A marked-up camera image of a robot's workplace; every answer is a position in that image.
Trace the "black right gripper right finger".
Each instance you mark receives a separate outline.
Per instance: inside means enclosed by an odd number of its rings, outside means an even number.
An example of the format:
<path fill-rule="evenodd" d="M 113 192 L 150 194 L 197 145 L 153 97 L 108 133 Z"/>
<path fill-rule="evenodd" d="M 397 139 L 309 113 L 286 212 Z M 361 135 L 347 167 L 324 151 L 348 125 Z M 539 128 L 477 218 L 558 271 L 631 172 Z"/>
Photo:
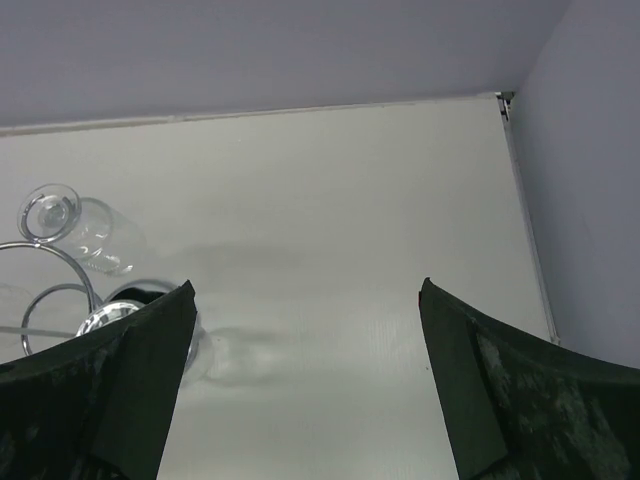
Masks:
<path fill-rule="evenodd" d="M 419 311 L 459 478 L 638 478 L 637 369 L 493 319 L 430 279 Z"/>

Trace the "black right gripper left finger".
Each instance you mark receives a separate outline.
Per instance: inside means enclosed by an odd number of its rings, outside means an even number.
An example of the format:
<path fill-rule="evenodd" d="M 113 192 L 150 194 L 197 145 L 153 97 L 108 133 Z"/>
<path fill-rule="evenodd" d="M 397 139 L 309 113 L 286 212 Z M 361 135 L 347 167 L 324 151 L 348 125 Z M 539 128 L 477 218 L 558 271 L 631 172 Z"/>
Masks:
<path fill-rule="evenodd" d="M 2 478 L 156 478 L 183 370 L 107 328 L 2 364 Z"/>

